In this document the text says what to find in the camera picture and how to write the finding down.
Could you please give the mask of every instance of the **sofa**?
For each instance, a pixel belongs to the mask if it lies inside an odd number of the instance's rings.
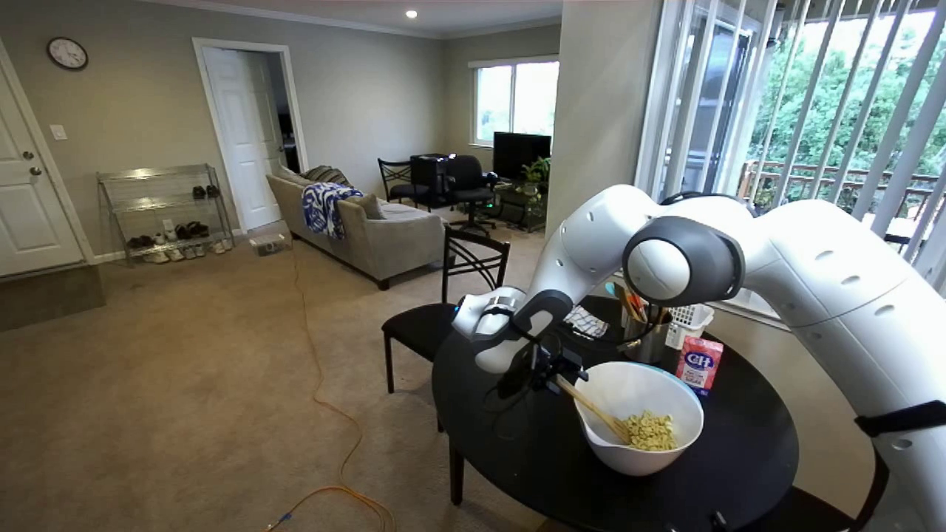
[[[265,178],[292,237],[348,262],[372,279],[382,290],[388,290],[391,280],[406,273],[438,267],[444,259],[444,218],[438,212],[407,205],[388,205],[376,194],[341,197],[335,205],[338,230],[310,230],[301,197],[308,186],[326,175],[344,181],[341,171],[326,169],[314,169],[308,175],[277,169]]]

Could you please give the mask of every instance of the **wall clock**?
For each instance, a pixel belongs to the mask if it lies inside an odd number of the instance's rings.
[[[78,38],[64,38],[64,35],[51,38],[48,53],[64,72],[84,72],[88,66],[88,53]]]

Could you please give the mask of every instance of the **metal rack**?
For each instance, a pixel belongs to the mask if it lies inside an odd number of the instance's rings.
[[[101,171],[97,186],[128,259],[165,262],[234,246],[212,165]]]

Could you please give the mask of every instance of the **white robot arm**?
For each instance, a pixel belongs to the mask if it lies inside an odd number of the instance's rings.
[[[456,329],[477,364],[512,357],[623,267],[659,305],[759,293],[845,392],[891,468],[873,530],[946,530],[946,302],[883,240],[824,202],[755,218],[731,197],[654,205],[613,186],[545,246],[530,293],[466,295]]]

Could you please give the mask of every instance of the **computer monitor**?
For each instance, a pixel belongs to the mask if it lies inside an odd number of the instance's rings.
[[[493,171],[500,178],[523,181],[523,165],[536,162],[537,157],[554,154],[554,137],[533,137],[533,134],[493,134]]]

